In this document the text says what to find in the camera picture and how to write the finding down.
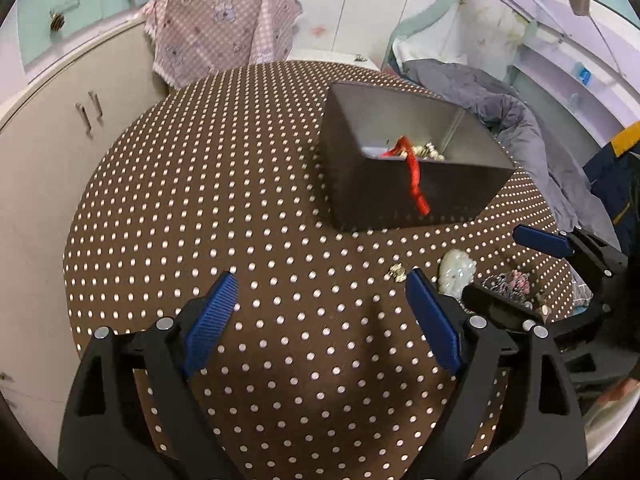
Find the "person right hand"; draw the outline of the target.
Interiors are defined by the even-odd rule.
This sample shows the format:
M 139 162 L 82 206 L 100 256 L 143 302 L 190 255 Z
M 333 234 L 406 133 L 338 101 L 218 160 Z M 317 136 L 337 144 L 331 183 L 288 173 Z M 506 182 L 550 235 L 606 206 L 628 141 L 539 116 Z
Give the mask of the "person right hand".
M 591 426 L 597 422 L 616 419 L 620 411 L 626 410 L 626 406 L 629 404 L 627 398 L 633 396 L 638 388 L 638 379 L 631 377 L 608 388 L 605 393 L 597 397 L 592 407 L 587 411 L 587 414 L 584 416 L 584 424 Z

